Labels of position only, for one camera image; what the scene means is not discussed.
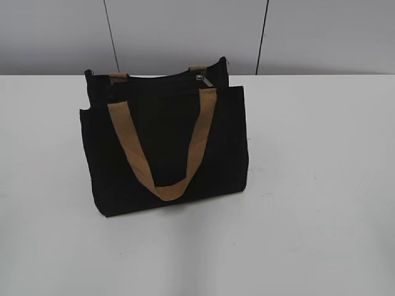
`tan handle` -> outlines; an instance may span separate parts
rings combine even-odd
[[[189,71],[198,72],[204,76],[207,76],[207,66],[190,66]]]
[[[217,90],[215,88],[200,89],[200,113],[196,120],[188,150],[186,178],[171,186],[155,187],[151,169],[144,155],[133,119],[130,115],[128,102],[108,104],[112,124],[119,138],[123,151],[137,179],[149,191],[164,201],[175,200],[183,195],[189,182],[202,163],[206,149],[207,137],[211,127]]]
[[[113,85],[114,83],[127,82],[128,81],[128,73],[110,72],[109,78],[110,78],[111,85]]]

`metal zipper pull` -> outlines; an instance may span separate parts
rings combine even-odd
[[[214,85],[203,75],[196,75],[196,80],[203,81],[208,87],[212,88]]]

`white table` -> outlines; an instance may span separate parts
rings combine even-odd
[[[232,76],[242,194],[105,218],[83,76],[0,77],[0,295],[395,295],[395,76]]]

